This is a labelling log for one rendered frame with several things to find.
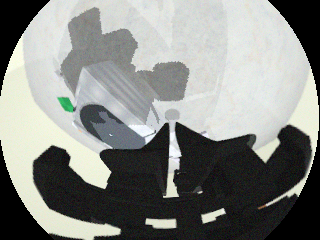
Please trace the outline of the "dark grey round disc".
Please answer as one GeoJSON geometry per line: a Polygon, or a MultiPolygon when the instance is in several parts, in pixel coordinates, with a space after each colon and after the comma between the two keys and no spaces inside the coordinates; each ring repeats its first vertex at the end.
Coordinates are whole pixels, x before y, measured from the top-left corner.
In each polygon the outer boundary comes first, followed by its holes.
{"type": "Polygon", "coordinates": [[[116,119],[104,105],[85,105],[80,111],[80,121],[87,132],[115,149],[140,149],[147,144],[145,137],[133,131],[120,119],[116,119]]]}

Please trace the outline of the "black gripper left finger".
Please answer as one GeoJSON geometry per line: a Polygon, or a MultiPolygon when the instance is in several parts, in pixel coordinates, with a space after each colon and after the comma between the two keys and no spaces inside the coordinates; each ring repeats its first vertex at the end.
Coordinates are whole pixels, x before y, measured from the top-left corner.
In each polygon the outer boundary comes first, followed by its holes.
{"type": "Polygon", "coordinates": [[[169,161],[169,124],[161,125],[156,135],[140,149],[103,149],[100,159],[109,171],[152,173],[163,196],[167,196],[169,161]]]}

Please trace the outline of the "silver metal pin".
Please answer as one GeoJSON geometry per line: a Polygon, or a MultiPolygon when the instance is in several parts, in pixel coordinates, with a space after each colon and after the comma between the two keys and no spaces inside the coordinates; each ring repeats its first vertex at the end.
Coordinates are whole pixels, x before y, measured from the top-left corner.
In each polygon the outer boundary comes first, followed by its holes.
{"type": "Polygon", "coordinates": [[[169,124],[169,140],[175,140],[175,125],[176,121],[180,120],[180,112],[176,111],[176,109],[168,109],[168,111],[164,113],[164,117],[169,124]]]}

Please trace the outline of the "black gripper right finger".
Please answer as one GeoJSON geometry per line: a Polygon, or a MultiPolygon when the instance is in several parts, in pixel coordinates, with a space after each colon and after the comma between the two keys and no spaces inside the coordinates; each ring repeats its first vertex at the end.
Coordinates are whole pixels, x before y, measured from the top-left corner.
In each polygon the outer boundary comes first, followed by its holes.
{"type": "Polygon", "coordinates": [[[192,131],[180,121],[176,121],[175,132],[192,193],[201,191],[201,184],[207,180],[221,156],[227,157],[231,153],[233,155],[243,149],[245,151],[247,148],[252,148],[257,137],[249,133],[249,135],[233,137],[229,140],[216,141],[192,131]]]}

